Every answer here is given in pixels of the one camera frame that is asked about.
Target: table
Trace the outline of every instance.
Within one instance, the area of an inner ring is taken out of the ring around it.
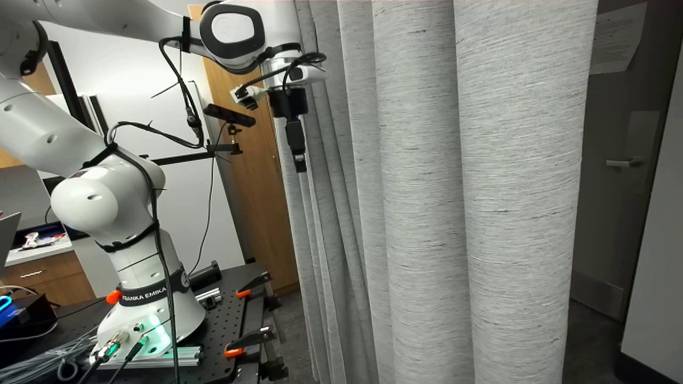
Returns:
[[[243,284],[249,284],[258,273],[261,273],[261,269],[257,265],[227,269],[227,272],[223,272],[223,280],[219,284],[210,286],[210,288],[220,286],[220,291],[224,295],[223,306],[243,306],[243,318],[236,318],[236,323],[242,323],[240,336],[263,327],[263,317],[266,317],[266,300],[263,297],[254,297],[245,304],[237,304],[234,300],[234,293],[237,288],[242,288]],[[50,349],[63,346],[63,344],[83,336],[85,330],[99,327],[100,318],[108,313],[104,304],[85,308],[82,311],[80,311],[80,308],[60,310],[60,313],[59,313],[63,318],[60,327],[50,337],[45,337],[40,342],[32,342],[30,346],[24,346],[24,351],[18,351],[16,360],[36,356]],[[216,327],[211,334],[211,323],[210,323],[207,337],[204,339],[205,356],[202,358],[199,368],[181,370],[181,383],[183,384],[199,384],[199,383],[205,383],[205,377],[211,377],[211,383],[213,383],[219,377],[219,372],[227,375],[227,372],[230,372],[229,368],[234,366],[234,362],[224,360],[220,354],[227,344],[230,344],[230,339],[216,339]],[[263,354],[263,351],[266,351],[263,346],[249,349],[251,354]],[[114,372],[99,372],[87,383],[90,384],[110,383],[112,374]],[[174,370],[141,370],[141,372],[127,370],[117,383],[119,384],[146,384],[146,383],[164,384],[164,383],[174,383]],[[242,362],[236,370],[234,383],[258,384],[261,383],[258,362]]]

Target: floor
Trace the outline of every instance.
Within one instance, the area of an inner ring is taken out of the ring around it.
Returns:
[[[305,323],[300,293],[283,297],[277,311],[287,330],[287,344],[276,344],[276,352],[285,356],[290,372],[290,384],[309,384],[311,370],[305,342]],[[565,354],[565,384],[622,384],[615,374],[615,323],[572,304],[571,336]]]

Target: robotic arm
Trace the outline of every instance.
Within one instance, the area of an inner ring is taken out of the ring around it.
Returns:
[[[122,281],[122,301],[103,320],[95,351],[108,351],[116,342],[117,354],[112,360],[125,360],[146,337],[139,356],[159,358],[205,318],[189,291],[171,238],[157,225],[154,202],[164,175],[157,165],[108,145],[103,136],[20,83],[20,78],[32,73],[45,55],[48,34],[40,21],[164,41],[211,57],[237,76],[269,64],[268,71],[281,73],[283,82],[294,80],[290,68],[302,57],[294,4],[213,0],[205,4],[202,21],[190,21],[147,0],[0,3],[0,148],[32,169],[69,177],[51,194],[55,216],[93,236],[112,257]],[[254,106],[253,96],[243,87],[237,98],[253,100]],[[288,106],[285,112],[288,122],[302,114],[290,114]]]

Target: wooden panel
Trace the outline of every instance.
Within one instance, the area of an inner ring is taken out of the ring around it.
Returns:
[[[190,7],[190,18],[199,18],[202,7]],[[236,227],[243,242],[245,257],[254,257],[257,263],[273,276],[276,293],[297,288],[297,265],[290,236],[290,223],[287,211],[281,153],[273,134],[273,114],[263,98],[257,112],[240,106],[230,98],[230,90],[258,78],[229,76],[224,68],[205,60],[207,82],[211,87],[213,103],[227,109],[257,118],[257,127],[243,128],[236,140],[240,141],[242,157],[224,157],[227,167],[224,180],[229,196],[234,199]]]
[[[22,167],[22,162],[0,148],[0,169]]]
[[[7,268],[0,272],[0,286],[30,286],[59,306],[95,301],[87,278],[73,253]]]
[[[43,96],[55,95],[55,87],[51,85],[51,80],[43,62],[36,66],[36,73],[22,78],[22,82],[30,85],[30,90],[35,90],[36,95],[43,95]]]

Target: curtain fold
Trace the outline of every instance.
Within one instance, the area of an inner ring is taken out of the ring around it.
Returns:
[[[319,383],[562,383],[596,0],[297,0]]]

